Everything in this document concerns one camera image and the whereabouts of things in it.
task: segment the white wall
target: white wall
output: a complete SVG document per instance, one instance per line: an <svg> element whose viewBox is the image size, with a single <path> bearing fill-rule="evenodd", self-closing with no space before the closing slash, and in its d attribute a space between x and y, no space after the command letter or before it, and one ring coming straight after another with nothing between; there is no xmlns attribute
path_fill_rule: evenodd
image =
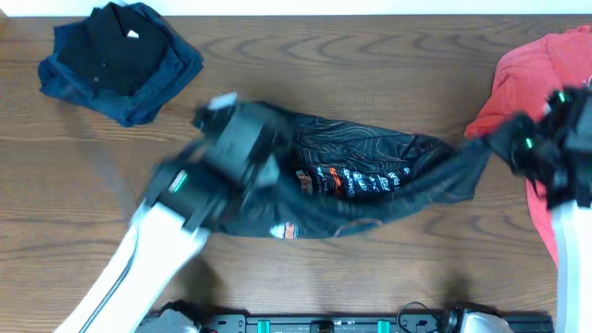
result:
<svg viewBox="0 0 592 333"><path fill-rule="evenodd" d="M0 0L8 16L88 16L105 0ZM592 0L145 0L161 15L592 14Z"/></svg>

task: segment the green clip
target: green clip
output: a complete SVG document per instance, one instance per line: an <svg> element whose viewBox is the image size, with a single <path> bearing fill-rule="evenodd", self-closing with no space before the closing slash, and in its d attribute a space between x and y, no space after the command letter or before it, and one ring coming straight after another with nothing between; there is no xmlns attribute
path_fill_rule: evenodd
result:
<svg viewBox="0 0 592 333"><path fill-rule="evenodd" d="M257 322L257 333L270 333L271 332L271 323L269 320L259 320Z"/></svg>
<svg viewBox="0 0 592 333"><path fill-rule="evenodd" d="M378 333L390 333L390 322L387 320L378 320Z"/></svg>

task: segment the orange stripe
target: orange stripe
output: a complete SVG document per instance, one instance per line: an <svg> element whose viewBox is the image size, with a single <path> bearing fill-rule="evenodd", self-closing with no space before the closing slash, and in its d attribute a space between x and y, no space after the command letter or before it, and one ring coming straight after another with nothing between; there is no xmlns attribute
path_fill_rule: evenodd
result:
<svg viewBox="0 0 592 333"><path fill-rule="evenodd" d="M296 228L294 227L293 224L291 224L290 222L287 222L286 223L286 233L285 233L284 238L286 240L293 240L294 239L294 233L295 233L294 231L296 231L295 229Z"/></svg>
<svg viewBox="0 0 592 333"><path fill-rule="evenodd" d="M337 176L337 170L334 167L330 167L329 172L331 173L331 176L333 176L333 180L335 180L335 184L337 185L336 193L341 193L341 179L339 179L339 177Z"/></svg>

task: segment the table surface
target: table surface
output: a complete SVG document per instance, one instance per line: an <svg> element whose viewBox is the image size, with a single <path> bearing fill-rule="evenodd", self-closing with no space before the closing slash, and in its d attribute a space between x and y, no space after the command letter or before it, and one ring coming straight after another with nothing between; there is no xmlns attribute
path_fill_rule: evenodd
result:
<svg viewBox="0 0 592 333"><path fill-rule="evenodd" d="M120 213L93 165L96 145L137 199L152 165L198 135L193 109L229 91L457 144L503 54L592 18L170 18L205 69L153 124L132 129L38 91L52 27L78 19L13 18L0 35L2 332L59 325L125 233L129 212ZM464 300L554 315L555 288L524 181L492 157L473 201L432 206L363 235L215 235L156 305L182 298L253 314L385 314L409 301L438 308Z"/></svg>

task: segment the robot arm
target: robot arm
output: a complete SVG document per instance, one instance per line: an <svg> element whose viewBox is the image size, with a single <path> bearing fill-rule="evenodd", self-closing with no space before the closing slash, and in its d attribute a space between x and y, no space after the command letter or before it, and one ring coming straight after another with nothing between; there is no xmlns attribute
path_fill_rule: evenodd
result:
<svg viewBox="0 0 592 333"><path fill-rule="evenodd" d="M235 102L236 94L221 96L208 109ZM158 166L117 252L56 332L132 332L204 247L209 227L240 209L248 191L276 183L276 155L291 145L286 120L258 105L226 107L211 117L202 141Z"/></svg>
<svg viewBox="0 0 592 333"><path fill-rule="evenodd" d="M559 252L556 332L587 332L592 313L592 209L576 201L551 210ZM512 333L495 309L460 303L444 313L440 333Z"/></svg>
<svg viewBox="0 0 592 333"><path fill-rule="evenodd" d="M538 123L521 114L486 140L514 174L545 185L559 252L557 331L585 332L592 314L592 91L566 88L549 106Z"/></svg>

